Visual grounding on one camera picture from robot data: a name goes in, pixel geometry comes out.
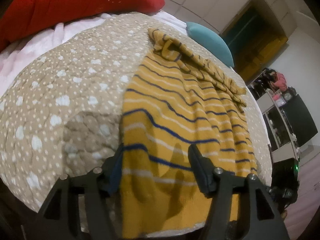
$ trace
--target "teal pillow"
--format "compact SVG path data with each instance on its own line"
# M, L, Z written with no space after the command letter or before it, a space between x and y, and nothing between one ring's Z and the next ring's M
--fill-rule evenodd
M226 66L234 67L230 49L224 40L212 30L198 24L187 22L187 32L190 38L214 54Z

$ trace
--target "white bed sheet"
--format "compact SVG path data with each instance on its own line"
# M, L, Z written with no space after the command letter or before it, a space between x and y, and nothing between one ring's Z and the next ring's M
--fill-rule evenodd
M58 23L52 28L12 43L0 53L0 97L10 87L15 77L36 58L65 43L77 33L101 25L112 17L112 14L102 13L68 24ZM187 35L187 24L173 15L160 11L152 17ZM256 102L251 92L248 89L247 91ZM267 127L257 103L256 108L260 112L263 128L268 138Z

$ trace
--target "bed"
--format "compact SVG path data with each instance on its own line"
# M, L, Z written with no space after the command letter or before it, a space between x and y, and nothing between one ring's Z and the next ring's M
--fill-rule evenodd
M100 13L11 43L0 53L0 176L30 209L39 210L61 174L86 174L115 153L123 95L153 47L148 28L178 38L245 86L232 68L187 36L184 22L164 11ZM270 185L262 114L248 89L242 99L257 174ZM147 236L179 235L203 225Z

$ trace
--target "pillow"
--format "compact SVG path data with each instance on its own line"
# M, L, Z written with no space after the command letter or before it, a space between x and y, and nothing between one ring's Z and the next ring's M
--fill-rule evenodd
M0 52L11 42L59 22L102 12L152 13L164 0L13 0L0 19Z
M230 49L224 40L212 30L198 24L187 22L187 32L190 38L214 54L226 66L234 67Z

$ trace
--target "polka dot quilt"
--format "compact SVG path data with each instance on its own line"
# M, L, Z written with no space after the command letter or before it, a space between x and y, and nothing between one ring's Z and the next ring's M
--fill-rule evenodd
M29 64L0 99L0 176L32 210L39 210L61 174L86 174L114 154L124 91L153 47L150 27L177 37L245 86L205 48L144 14L114 16L77 34ZM259 112L249 95L243 99L258 174L270 184L271 161Z

